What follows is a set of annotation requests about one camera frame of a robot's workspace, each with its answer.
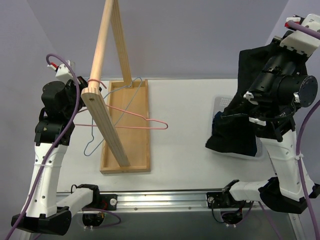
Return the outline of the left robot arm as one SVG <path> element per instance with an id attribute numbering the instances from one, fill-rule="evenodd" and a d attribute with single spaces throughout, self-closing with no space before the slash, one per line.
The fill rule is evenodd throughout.
<path id="1" fill-rule="evenodd" d="M 85 105 L 77 99 L 77 90 L 86 87 L 85 80 L 79 77 L 77 82 L 56 80 L 42 88 L 44 107 L 35 127 L 31 185 L 21 213 L 11 219 L 13 229 L 63 236 L 77 212 L 100 206 L 100 190 L 94 184 L 81 184 L 69 196 L 57 201 L 62 161 L 75 128 L 73 120 Z"/>

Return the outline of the dark blue denim skirt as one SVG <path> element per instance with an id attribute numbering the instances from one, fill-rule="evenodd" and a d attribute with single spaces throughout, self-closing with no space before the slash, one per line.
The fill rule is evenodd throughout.
<path id="1" fill-rule="evenodd" d="M 219 153 L 254 157 L 257 153 L 255 131 L 245 117 L 225 117 L 217 112 L 212 120 L 206 147 Z"/>

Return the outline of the aluminium mounting rail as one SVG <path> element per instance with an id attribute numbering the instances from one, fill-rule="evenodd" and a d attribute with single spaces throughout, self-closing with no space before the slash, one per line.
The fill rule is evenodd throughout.
<path id="1" fill-rule="evenodd" d="M 211 200 L 220 194 L 219 188 L 160 190 L 160 191 L 102 191 L 99 208 L 120 213 L 207 212 L 208 194 Z"/>

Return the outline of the black pleated skirt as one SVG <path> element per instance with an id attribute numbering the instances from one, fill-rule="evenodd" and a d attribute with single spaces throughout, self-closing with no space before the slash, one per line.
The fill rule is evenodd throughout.
<path id="1" fill-rule="evenodd" d="M 317 79 L 312 75 L 275 75 L 262 72 L 271 47 L 240 51 L 237 91 L 222 112 L 225 117 L 245 117 L 255 137 L 281 142 L 296 130 L 294 114 L 311 105 L 317 95 Z"/>

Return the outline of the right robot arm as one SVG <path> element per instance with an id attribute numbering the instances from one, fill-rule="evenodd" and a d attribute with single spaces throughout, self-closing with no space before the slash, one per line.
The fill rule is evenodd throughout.
<path id="1" fill-rule="evenodd" d="M 291 51 L 276 39 L 239 53 L 236 94 L 214 117 L 206 147 L 253 157 L 260 140 L 275 176 L 233 180 L 222 193 L 225 205 L 258 201 L 276 212 L 300 214 L 319 196 L 319 184 L 304 169 L 294 121 L 295 113 L 317 96 L 318 82 L 307 74 L 307 60 L 307 54 Z"/>

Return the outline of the white plastic basket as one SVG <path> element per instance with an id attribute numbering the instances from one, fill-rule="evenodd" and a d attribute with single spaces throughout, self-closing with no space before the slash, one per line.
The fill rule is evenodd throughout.
<path id="1" fill-rule="evenodd" d="M 216 95 L 214 97 L 213 114 L 212 114 L 213 119 L 218 112 L 224 111 L 224 109 L 232 101 L 232 98 L 233 97 L 230 95 Z M 254 156 L 243 155 L 243 154 L 238 154 L 238 153 L 222 153 L 222 152 L 217 152 L 215 150 L 213 152 L 217 155 L 223 155 L 223 156 L 238 158 L 238 159 L 242 159 L 242 160 L 257 160 L 257 161 L 262 160 L 263 157 L 265 156 L 265 148 L 259 138 L 256 137 L 255 141 L 256 141 L 256 153 Z"/>

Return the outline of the wooden clothes rack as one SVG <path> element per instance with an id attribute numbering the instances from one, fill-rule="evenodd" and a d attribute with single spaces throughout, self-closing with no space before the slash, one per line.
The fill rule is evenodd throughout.
<path id="1" fill-rule="evenodd" d="M 100 91 L 109 28 L 119 59 L 122 79 L 110 81 L 107 96 Z M 88 87 L 81 92 L 103 141 L 102 174 L 144 173 L 151 170 L 149 86 L 147 79 L 133 80 L 119 3 L 105 1 Z"/>

